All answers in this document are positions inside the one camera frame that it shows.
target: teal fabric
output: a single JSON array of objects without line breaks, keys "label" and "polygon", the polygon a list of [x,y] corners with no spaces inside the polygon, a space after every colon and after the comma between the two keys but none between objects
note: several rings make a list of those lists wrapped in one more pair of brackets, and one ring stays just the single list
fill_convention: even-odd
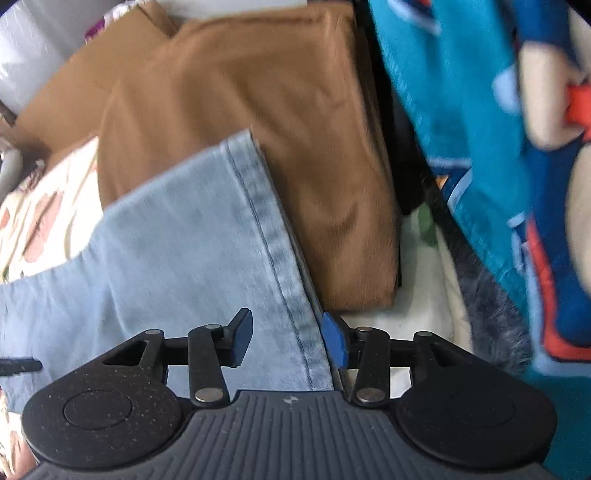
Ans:
[{"label": "teal fabric", "polygon": [[530,207],[525,136],[515,56],[497,2],[369,3],[387,71],[427,161],[435,174],[450,176],[454,218],[526,314],[508,225]]}]

